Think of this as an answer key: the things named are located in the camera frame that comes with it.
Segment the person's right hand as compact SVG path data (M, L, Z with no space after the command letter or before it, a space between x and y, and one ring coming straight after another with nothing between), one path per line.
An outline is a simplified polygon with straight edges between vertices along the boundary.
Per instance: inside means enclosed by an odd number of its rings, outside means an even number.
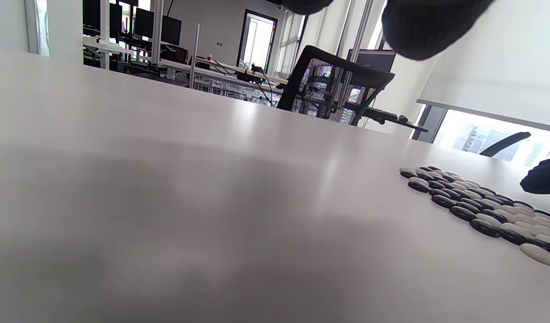
M542 160L532 168L520 185L525 192L550 195L550 159Z

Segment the person's left hand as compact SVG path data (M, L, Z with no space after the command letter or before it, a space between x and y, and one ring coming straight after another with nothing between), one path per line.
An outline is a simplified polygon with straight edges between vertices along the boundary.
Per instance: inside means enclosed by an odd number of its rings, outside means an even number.
M461 39L492 0L388 0L382 12L384 39L392 50L425 61Z

